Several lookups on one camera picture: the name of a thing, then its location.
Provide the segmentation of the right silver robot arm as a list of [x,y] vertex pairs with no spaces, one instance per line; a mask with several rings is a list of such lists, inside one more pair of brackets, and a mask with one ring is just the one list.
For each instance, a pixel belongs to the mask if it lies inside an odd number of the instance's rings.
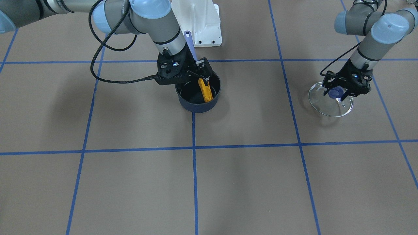
[[[1,33],[7,33],[52,15],[88,12],[88,25],[100,43],[90,65],[91,74],[99,81],[130,84],[154,79],[159,85],[200,81],[208,85],[213,70],[206,58],[197,60],[182,34],[169,0],[2,0]],[[116,52],[123,49],[107,45],[114,34],[148,34],[157,47],[158,71],[155,75],[131,81],[114,81],[97,76],[94,63],[104,47]]]

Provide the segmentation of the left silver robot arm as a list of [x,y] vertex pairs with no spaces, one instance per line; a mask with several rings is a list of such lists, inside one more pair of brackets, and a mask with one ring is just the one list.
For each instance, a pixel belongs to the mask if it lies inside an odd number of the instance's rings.
[[337,33],[364,36],[364,39],[354,47],[354,53],[339,72],[324,74],[324,95],[343,101],[370,92],[375,65],[417,27],[416,8],[384,13],[377,11],[381,4],[381,0],[356,0],[349,10],[336,16]]

